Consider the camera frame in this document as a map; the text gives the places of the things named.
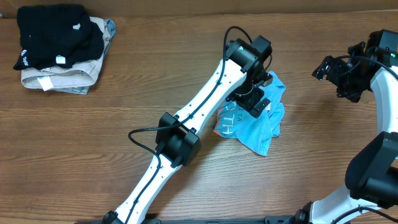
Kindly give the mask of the light blue t-shirt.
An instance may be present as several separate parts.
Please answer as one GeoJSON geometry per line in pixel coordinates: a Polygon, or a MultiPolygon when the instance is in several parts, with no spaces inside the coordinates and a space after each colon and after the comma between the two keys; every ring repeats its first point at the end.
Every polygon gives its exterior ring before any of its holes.
{"type": "Polygon", "coordinates": [[[280,136],[280,124],[285,115],[281,102],[286,89],[275,72],[271,72],[270,84],[260,87],[270,100],[260,117],[254,118],[234,101],[224,101],[218,108],[214,132],[223,138],[238,139],[255,153],[266,156],[272,138],[280,136]]]}

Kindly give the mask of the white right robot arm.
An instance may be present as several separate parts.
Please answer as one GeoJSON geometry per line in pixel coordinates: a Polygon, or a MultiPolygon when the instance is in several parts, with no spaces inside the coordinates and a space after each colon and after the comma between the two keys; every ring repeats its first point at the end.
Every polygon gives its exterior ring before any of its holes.
{"type": "Polygon", "coordinates": [[[344,184],[327,197],[309,202],[285,223],[350,223],[397,205],[397,33],[381,29],[366,42],[350,45],[347,54],[325,57],[313,77],[336,86],[336,95],[353,103],[364,91],[373,93],[377,134],[348,164],[344,184]]]}

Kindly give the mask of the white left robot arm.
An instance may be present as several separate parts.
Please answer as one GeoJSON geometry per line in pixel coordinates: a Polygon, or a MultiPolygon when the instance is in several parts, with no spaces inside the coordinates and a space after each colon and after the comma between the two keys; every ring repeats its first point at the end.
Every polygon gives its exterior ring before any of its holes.
{"type": "Polygon", "coordinates": [[[156,148],[145,174],[128,198],[102,222],[142,223],[148,209],[171,176],[195,158],[200,134],[224,101],[240,106],[253,118],[260,117],[270,101],[261,86],[271,79],[264,61],[272,54],[271,42],[258,36],[225,44],[223,58],[214,74],[196,96],[174,115],[164,113],[156,131],[156,148]]]}

